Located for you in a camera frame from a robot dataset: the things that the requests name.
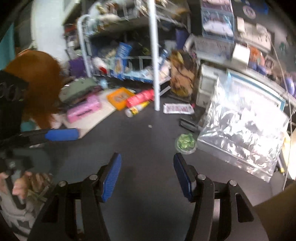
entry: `metal screw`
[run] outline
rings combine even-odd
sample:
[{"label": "metal screw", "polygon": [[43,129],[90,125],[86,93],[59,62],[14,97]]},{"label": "metal screw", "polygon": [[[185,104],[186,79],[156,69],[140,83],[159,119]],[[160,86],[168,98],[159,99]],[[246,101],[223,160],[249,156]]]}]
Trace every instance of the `metal screw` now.
[{"label": "metal screw", "polygon": [[229,181],[229,184],[231,185],[231,186],[236,186],[237,185],[237,182],[235,181],[235,180],[230,180]]},{"label": "metal screw", "polygon": [[205,175],[203,175],[203,174],[198,174],[197,175],[197,178],[199,179],[199,180],[204,180],[204,179],[206,179],[206,176]]},{"label": "metal screw", "polygon": [[9,168],[10,168],[10,169],[15,168],[15,162],[14,162],[14,161],[11,161],[11,162],[9,163]]},{"label": "metal screw", "polygon": [[98,176],[96,174],[93,174],[93,175],[89,176],[89,179],[92,180],[92,181],[95,181],[95,180],[98,179]]},{"label": "metal screw", "polygon": [[59,182],[59,186],[60,186],[60,187],[64,187],[64,186],[66,186],[66,184],[67,184],[66,181],[60,181],[60,182]]}]

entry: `display box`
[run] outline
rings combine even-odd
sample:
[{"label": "display box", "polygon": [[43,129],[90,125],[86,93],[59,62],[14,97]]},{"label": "display box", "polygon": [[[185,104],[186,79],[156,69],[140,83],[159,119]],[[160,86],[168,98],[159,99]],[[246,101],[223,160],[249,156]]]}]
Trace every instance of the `display box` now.
[{"label": "display box", "polygon": [[235,20],[230,0],[201,0],[202,35],[234,42]]}]

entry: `orange hair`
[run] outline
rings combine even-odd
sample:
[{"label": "orange hair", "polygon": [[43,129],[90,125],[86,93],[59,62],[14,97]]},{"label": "orange hair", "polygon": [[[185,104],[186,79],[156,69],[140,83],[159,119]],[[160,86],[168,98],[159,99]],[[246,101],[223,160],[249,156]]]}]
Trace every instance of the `orange hair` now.
[{"label": "orange hair", "polygon": [[58,62],[47,53],[28,51],[10,62],[5,71],[29,83],[23,120],[32,118],[41,129],[51,128],[63,86]]}]

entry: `wire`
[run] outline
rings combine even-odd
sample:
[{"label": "wire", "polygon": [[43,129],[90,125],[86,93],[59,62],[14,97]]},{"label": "wire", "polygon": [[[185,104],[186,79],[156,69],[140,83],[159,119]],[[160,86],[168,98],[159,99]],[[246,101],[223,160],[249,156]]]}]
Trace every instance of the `wire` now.
[{"label": "wire", "polygon": [[288,164],[287,164],[287,170],[286,170],[286,178],[285,178],[285,181],[284,181],[284,185],[283,185],[283,190],[285,189],[285,186],[286,186],[286,183],[287,183],[287,180],[288,180],[288,168],[289,168],[289,164],[290,164],[290,153],[291,153],[291,147],[292,147],[292,139],[293,139],[293,131],[292,131],[292,109],[291,109],[291,102],[290,102],[290,96],[289,96],[289,92],[288,92],[288,87],[287,87],[287,83],[286,83],[286,79],[285,79],[285,74],[284,74],[284,71],[283,71],[283,68],[281,66],[281,63],[279,61],[279,57],[277,55],[277,52],[276,52],[276,48],[274,46],[274,44],[272,43],[268,33],[267,33],[267,30],[266,30],[266,35],[267,35],[267,38],[268,40],[270,41],[270,44],[272,46],[272,48],[274,49],[274,53],[276,55],[276,60],[279,64],[279,67],[281,69],[281,74],[282,74],[282,77],[283,77],[283,81],[284,81],[284,84],[285,84],[285,89],[286,89],[286,93],[287,93],[287,96],[288,96],[288,106],[289,106],[289,112],[290,112],[290,118],[289,118],[289,123],[290,123],[290,130],[291,130],[291,141],[290,141],[290,149],[289,149],[289,155],[288,155]]}]

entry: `pink box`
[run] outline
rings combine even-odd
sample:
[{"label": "pink box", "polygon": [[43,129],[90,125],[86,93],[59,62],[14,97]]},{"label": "pink box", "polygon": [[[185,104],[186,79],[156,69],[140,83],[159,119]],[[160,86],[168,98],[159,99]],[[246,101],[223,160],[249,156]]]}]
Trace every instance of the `pink box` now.
[{"label": "pink box", "polygon": [[95,111],[101,109],[101,103],[96,95],[89,96],[86,101],[83,101],[79,106],[76,106],[67,111],[67,119],[73,123]]}]

